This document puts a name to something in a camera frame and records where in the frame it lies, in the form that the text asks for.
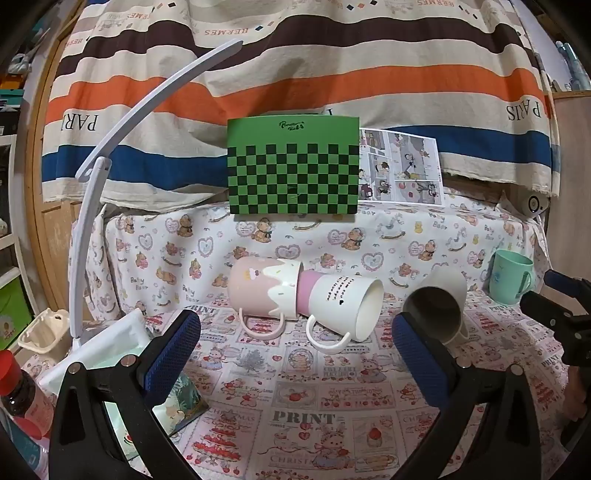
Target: bottle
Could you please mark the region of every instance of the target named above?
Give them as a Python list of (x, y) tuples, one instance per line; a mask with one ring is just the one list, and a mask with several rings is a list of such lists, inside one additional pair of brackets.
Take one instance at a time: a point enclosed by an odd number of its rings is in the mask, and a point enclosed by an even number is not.
[(47, 476), (48, 452), (33, 442), (10, 417), (0, 408), (0, 429), (4, 429), (17, 448), (18, 453), (25, 459), (27, 465), (39, 478)]
[(49, 438), (53, 405), (9, 350), (0, 352), (0, 398), (14, 423), (29, 437)]

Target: mint green cup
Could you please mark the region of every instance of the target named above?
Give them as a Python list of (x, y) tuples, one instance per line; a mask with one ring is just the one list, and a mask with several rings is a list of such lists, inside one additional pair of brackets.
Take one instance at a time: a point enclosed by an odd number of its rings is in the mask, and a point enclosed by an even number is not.
[(491, 298), (504, 305), (515, 305), (533, 287), (534, 263), (527, 257), (509, 250), (497, 250), (488, 286)]

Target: orange stripe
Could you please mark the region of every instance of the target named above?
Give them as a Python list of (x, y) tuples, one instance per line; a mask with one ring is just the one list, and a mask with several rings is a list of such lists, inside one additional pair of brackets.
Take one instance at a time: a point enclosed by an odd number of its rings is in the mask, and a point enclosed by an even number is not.
[[(75, 82), (67, 96), (49, 102), (46, 123), (61, 120), (69, 109), (98, 111), (110, 105), (132, 107), (163, 81), (162, 77), (134, 80), (118, 75), (102, 83)], [(286, 79), (221, 97), (212, 96), (203, 85), (189, 83), (154, 111), (226, 125), (229, 118), (269, 111), (321, 108), (392, 93), (430, 92), (486, 93), (506, 102), (517, 102), (524, 95), (532, 95), (539, 98), (546, 109), (544, 94), (529, 70), (515, 69), (511, 75), (502, 77), (474, 65), (433, 65), (374, 67), (323, 77)]]

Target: comic page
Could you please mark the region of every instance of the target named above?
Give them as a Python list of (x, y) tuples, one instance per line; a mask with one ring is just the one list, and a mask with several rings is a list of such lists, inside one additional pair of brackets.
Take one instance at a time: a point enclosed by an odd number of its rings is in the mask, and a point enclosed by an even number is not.
[(443, 205), (443, 181), (436, 140), (362, 128), (359, 199)]

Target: green storage box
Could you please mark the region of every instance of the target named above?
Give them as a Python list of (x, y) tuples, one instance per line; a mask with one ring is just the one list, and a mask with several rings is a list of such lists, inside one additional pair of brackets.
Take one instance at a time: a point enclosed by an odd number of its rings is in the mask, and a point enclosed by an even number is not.
[(0, 350), (16, 341), (32, 320), (21, 281), (15, 278), (0, 290)]

